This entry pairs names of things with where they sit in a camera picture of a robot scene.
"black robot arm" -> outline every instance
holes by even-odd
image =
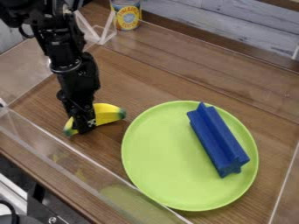
[[[83,52],[84,33],[72,9],[64,0],[0,0],[0,18],[11,27],[31,25],[51,59],[51,70],[58,74],[58,98],[74,117],[72,128],[80,134],[90,132],[96,127],[92,102],[100,88],[99,68],[91,54]]]

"blue foam block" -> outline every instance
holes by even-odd
[[[218,110],[214,107],[207,108],[202,102],[198,109],[187,115],[221,177],[227,177],[233,172],[241,173],[242,165],[250,161],[249,155],[222,120]]]

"lime green plate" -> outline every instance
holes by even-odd
[[[215,107],[250,156],[242,173],[221,178],[186,115],[198,106],[197,101],[173,101],[149,109],[132,122],[122,147],[126,172],[137,187],[153,200],[186,211],[226,206],[258,175],[255,140],[238,118]]]

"yellow banana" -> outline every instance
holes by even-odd
[[[95,103],[94,109],[96,113],[96,125],[102,125],[106,123],[112,123],[118,120],[122,120],[127,117],[127,112],[107,103]],[[76,129],[72,128],[74,118],[71,117],[64,126],[63,132],[66,136],[71,137],[79,133]]]

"wire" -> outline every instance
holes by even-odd
[[[19,32],[23,34],[23,36],[27,39],[32,39],[34,38],[34,35],[27,34],[26,31],[24,31],[24,28],[22,26],[19,27]]]
[[[15,212],[14,206],[4,200],[0,200],[0,204],[6,205],[12,212],[12,224],[19,224],[19,215]]]

